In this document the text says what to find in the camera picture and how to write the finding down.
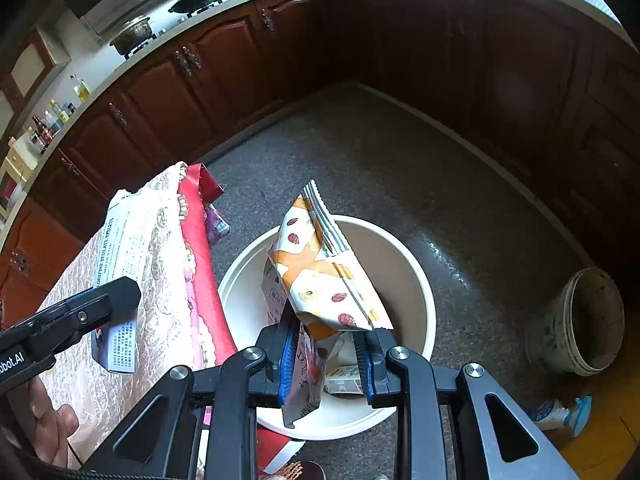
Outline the person's left hand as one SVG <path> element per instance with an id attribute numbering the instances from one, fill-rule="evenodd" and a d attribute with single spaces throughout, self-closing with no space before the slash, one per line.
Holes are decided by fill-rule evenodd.
<path id="1" fill-rule="evenodd" d="M 28 402 L 35 417 L 34 450 L 45 463 L 67 467 L 68 443 L 79 427 L 73 408 L 63 404 L 54 408 L 46 387 L 39 377 L 28 383 Z"/>

